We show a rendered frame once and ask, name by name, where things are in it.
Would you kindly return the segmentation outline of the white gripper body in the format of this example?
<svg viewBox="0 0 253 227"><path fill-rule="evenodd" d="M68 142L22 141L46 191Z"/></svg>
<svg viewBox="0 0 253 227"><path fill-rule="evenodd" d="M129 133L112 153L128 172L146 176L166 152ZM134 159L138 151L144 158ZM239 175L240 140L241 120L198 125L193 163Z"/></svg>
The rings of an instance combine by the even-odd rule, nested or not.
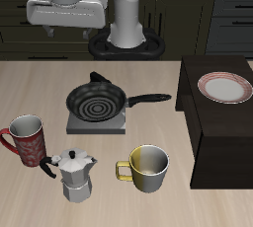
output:
<svg viewBox="0 0 253 227"><path fill-rule="evenodd" d="M32 25L101 29L106 25L108 0L81 0L59 5L43 0L29 0L27 19Z"/></svg>

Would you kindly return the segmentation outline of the black frying pan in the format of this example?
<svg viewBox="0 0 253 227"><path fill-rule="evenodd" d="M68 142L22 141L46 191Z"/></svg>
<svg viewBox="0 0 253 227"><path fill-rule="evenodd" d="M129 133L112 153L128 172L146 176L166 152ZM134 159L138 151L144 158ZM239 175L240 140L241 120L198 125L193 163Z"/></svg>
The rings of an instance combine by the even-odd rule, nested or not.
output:
<svg viewBox="0 0 253 227"><path fill-rule="evenodd" d="M66 99L68 110L88 122L102 122L118 115L124 108L138 103L169 101L168 94L147 94L127 97L118 86L107 82L90 82L72 90Z"/></svg>

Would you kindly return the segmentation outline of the red patterned mug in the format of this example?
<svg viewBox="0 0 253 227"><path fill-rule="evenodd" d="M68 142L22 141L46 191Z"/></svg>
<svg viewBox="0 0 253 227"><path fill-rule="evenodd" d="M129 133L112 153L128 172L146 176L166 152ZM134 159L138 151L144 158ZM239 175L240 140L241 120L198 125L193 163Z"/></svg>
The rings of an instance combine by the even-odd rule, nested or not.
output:
<svg viewBox="0 0 253 227"><path fill-rule="evenodd" d="M0 142L20 156L27 167L36 167L46 156L42 120L33 114L15 118L8 128L0 130Z"/></svg>

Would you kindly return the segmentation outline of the yellow and white mug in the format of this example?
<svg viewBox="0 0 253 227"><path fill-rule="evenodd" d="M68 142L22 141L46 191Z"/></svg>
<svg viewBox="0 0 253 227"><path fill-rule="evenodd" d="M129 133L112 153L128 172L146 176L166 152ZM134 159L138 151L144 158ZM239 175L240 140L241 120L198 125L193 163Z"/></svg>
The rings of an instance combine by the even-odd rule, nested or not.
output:
<svg viewBox="0 0 253 227"><path fill-rule="evenodd" d="M160 189L169 164L169 156L163 149L141 145L130 152L127 161L116 163L116 177L119 181L133 182L142 192L151 193ZM130 168L131 175L121 175L120 167Z"/></svg>

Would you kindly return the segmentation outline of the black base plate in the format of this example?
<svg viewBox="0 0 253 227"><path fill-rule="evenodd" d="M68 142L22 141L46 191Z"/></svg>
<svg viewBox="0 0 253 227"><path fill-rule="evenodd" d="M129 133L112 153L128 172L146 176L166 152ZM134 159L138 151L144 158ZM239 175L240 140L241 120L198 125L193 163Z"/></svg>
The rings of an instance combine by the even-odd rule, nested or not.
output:
<svg viewBox="0 0 253 227"><path fill-rule="evenodd" d="M116 47L107 41L109 28L103 28L89 40L88 49L99 61L153 61L158 60L165 51L165 42L154 29L144 28L146 41L134 48Z"/></svg>

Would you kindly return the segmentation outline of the dark kitchen cupboards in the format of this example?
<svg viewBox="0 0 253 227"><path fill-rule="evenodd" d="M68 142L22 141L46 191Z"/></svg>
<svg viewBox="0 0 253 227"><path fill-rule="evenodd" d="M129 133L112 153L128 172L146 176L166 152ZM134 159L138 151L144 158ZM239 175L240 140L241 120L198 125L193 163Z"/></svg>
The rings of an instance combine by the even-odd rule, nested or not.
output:
<svg viewBox="0 0 253 227"><path fill-rule="evenodd" d="M3 60L91 60L77 28L57 27L49 38L26 20L27 0L0 0L0 56ZM162 60L203 55L214 0L139 0L139 20L164 39Z"/></svg>

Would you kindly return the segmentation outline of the white plate with red rim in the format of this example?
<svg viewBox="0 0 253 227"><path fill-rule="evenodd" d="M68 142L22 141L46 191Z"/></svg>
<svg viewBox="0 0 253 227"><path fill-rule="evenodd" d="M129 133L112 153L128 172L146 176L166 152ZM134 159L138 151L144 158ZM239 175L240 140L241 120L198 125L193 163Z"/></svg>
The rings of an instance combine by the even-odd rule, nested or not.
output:
<svg viewBox="0 0 253 227"><path fill-rule="evenodd" d="M199 91L208 99L222 104L241 104L253 96L253 86L231 72L212 72L198 81Z"/></svg>

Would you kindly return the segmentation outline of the grey drawer unit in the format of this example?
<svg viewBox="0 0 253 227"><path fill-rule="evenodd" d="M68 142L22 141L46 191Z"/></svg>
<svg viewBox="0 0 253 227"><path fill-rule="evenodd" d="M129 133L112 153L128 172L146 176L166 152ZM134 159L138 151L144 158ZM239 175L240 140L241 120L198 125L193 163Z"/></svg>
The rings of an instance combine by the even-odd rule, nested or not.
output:
<svg viewBox="0 0 253 227"><path fill-rule="evenodd" d="M253 59L253 0L214 1L206 54Z"/></svg>

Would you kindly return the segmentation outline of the silver moka pot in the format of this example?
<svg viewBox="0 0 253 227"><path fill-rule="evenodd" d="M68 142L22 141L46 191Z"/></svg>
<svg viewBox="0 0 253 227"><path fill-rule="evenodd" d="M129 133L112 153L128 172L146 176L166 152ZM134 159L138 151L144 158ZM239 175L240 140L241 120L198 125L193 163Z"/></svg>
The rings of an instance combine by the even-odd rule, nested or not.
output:
<svg viewBox="0 0 253 227"><path fill-rule="evenodd" d="M85 150L70 148L60 155L44 157L40 167L53 179L56 178L48 164L59 168L62 175L63 195L70 201L80 203L87 199L92 192L89 172L97 160L89 156Z"/></svg>

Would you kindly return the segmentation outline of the dark wooden cabinet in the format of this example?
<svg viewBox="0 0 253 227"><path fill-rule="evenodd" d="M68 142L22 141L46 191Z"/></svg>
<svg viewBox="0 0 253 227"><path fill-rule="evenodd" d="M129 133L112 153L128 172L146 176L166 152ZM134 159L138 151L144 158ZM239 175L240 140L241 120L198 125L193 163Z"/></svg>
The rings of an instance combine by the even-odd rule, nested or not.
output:
<svg viewBox="0 0 253 227"><path fill-rule="evenodd" d="M253 189L253 97L236 105L206 98L198 89L208 73L232 72L253 85L242 55L184 55L175 110L185 114L194 153L192 189Z"/></svg>

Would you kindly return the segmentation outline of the dark grey stove plate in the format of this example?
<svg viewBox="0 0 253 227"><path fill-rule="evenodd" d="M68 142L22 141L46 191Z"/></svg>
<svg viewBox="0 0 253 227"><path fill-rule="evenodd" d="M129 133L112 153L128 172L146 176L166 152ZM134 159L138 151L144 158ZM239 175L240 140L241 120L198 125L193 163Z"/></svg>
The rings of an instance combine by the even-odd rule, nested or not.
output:
<svg viewBox="0 0 253 227"><path fill-rule="evenodd" d="M102 122L88 122L77 118L72 113L66 125L67 134L125 134L126 110L113 118Z"/></svg>

